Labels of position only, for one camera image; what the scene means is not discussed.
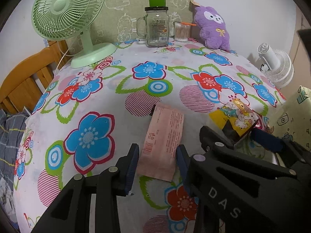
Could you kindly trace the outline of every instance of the red barcode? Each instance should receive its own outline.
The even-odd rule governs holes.
[[[153,147],[153,144],[152,143],[147,143],[145,144],[145,148],[144,148],[144,153],[145,154],[150,154],[151,151],[152,151],[152,147]]]

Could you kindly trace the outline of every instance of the green fan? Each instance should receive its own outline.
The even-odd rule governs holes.
[[[98,62],[116,51],[111,43],[93,45],[90,24],[104,0],[36,0],[32,8],[35,31],[49,40],[64,40],[80,34],[83,50],[71,61],[72,68]]]

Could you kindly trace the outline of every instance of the fan stand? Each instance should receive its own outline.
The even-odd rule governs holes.
[[[80,33],[83,50],[75,55],[71,61],[72,68],[88,66],[113,54],[117,47],[111,43],[92,44],[90,27]]]

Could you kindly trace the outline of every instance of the fan base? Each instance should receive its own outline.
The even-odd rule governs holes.
[[[84,50],[75,55],[71,61],[72,68],[88,66],[113,54],[117,47],[111,43],[101,43],[93,46],[93,51],[86,53]]]

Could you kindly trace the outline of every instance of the fan center cap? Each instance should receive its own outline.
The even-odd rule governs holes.
[[[63,10],[66,7],[66,0],[56,0],[53,4],[53,9],[56,12]]]

